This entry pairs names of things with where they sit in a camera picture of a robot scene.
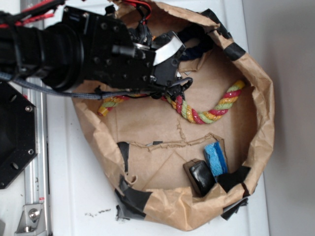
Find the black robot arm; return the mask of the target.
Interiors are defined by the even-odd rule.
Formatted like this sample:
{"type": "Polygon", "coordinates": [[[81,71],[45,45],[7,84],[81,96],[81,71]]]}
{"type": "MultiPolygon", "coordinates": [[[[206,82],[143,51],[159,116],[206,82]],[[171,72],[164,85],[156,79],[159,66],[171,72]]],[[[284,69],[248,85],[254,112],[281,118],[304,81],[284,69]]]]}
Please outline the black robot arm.
{"type": "Polygon", "coordinates": [[[0,14],[0,79],[40,92],[101,100],[114,96],[176,98],[193,80],[182,78],[185,46],[173,31],[154,38],[147,26],[151,6],[129,0],[140,14],[136,28],[114,16],[65,6],[60,22],[45,29],[29,24],[52,17],[62,0],[46,0],[21,13],[0,14]]]}

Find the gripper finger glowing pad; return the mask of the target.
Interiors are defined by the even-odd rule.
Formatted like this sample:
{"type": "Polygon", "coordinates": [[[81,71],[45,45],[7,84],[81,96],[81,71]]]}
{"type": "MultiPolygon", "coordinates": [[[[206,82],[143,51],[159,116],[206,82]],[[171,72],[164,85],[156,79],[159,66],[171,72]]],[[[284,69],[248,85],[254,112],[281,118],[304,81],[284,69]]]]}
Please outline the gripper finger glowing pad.
{"type": "Polygon", "coordinates": [[[192,78],[184,78],[178,73],[179,60],[169,58],[154,67],[154,73],[149,79],[150,97],[160,99],[168,96],[176,99],[177,96],[185,96],[184,92],[192,85],[192,78]]]}
{"type": "Polygon", "coordinates": [[[151,49],[155,52],[153,66],[171,58],[182,47],[185,46],[174,31],[161,34],[151,44],[151,49]]]}

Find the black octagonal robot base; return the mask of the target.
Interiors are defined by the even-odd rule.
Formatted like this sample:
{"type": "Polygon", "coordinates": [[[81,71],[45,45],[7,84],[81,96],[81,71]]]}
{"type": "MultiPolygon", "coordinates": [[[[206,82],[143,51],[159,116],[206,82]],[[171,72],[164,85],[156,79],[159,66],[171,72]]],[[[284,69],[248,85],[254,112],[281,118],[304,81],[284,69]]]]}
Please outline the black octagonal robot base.
{"type": "Polygon", "coordinates": [[[36,106],[7,82],[0,84],[0,188],[36,157],[36,106]]]}

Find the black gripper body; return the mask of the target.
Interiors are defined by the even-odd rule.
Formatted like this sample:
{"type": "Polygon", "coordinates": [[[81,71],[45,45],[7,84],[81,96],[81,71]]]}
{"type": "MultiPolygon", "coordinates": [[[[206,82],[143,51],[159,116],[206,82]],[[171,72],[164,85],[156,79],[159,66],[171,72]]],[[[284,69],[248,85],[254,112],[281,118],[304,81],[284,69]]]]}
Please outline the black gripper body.
{"type": "Polygon", "coordinates": [[[81,43],[81,80],[100,81],[114,89],[152,90],[155,53],[136,47],[123,21],[68,7],[62,23],[81,43]]]}

